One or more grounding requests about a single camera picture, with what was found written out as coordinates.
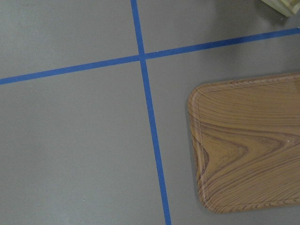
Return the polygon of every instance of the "wooden board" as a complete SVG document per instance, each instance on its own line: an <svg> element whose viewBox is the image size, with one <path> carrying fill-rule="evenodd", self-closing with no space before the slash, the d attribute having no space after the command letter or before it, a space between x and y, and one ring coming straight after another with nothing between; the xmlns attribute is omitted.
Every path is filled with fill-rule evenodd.
<svg viewBox="0 0 300 225"><path fill-rule="evenodd" d="M300 204L300 73L201 85L188 109L207 209Z"/></svg>

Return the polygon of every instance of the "wooden tray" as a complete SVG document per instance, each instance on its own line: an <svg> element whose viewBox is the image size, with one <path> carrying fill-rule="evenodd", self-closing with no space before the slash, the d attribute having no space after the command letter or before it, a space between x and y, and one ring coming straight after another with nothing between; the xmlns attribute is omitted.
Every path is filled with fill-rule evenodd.
<svg viewBox="0 0 300 225"><path fill-rule="evenodd" d="M188 109L207 209L300 204L300 73L201 85Z"/></svg>

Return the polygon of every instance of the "beige object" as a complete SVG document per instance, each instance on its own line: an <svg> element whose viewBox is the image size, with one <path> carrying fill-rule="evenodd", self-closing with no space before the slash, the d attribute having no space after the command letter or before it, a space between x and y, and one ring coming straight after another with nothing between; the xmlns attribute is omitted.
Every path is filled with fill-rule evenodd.
<svg viewBox="0 0 300 225"><path fill-rule="evenodd" d="M188 109L207 209L300 204L300 73L201 85Z"/></svg>
<svg viewBox="0 0 300 225"><path fill-rule="evenodd" d="M262 0L285 16L295 15L300 9L300 0Z"/></svg>

